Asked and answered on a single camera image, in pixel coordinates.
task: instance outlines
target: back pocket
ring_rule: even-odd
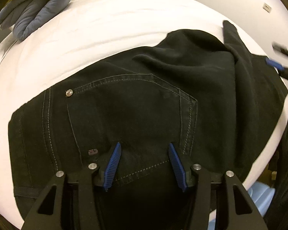
[[[152,74],[124,74],[71,89],[66,101],[83,165],[119,141],[116,180],[130,182],[168,161],[170,142],[190,153],[197,102],[166,81]]]

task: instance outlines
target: metal rivet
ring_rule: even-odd
[[[70,97],[72,95],[72,93],[73,93],[72,89],[68,89],[66,91],[66,97]]]
[[[88,165],[88,168],[89,168],[90,170],[94,170],[94,169],[97,168],[97,164],[91,163],[91,164]]]
[[[231,170],[226,171],[226,175],[229,177],[233,177],[235,174]]]
[[[55,174],[57,177],[62,177],[64,175],[64,172],[62,170],[58,171],[56,174]]]
[[[201,170],[201,165],[200,164],[193,164],[193,168],[195,169],[195,170]]]

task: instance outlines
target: embroidered logo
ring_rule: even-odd
[[[93,150],[89,150],[88,151],[88,155],[92,156],[92,155],[96,155],[98,153],[97,149],[93,149]]]

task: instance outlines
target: light blue cloth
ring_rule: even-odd
[[[14,25],[13,35],[25,40],[60,13],[70,0],[12,0],[0,11],[0,29]]]
[[[259,213],[264,216],[271,204],[275,189],[261,182],[255,182],[247,192],[258,208]],[[214,230],[215,224],[215,219],[209,222],[208,230]]]

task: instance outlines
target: bed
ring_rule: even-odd
[[[21,228],[8,147],[8,122],[16,109],[100,59],[134,47],[154,46],[177,29],[203,30],[223,41],[223,20],[229,19],[195,0],[75,0],[25,41],[7,36],[0,44],[0,214]],[[234,25],[251,53],[265,55]],[[288,96],[272,136],[243,182],[246,189],[275,152],[287,119]],[[214,218],[215,211],[210,214],[210,220]]]

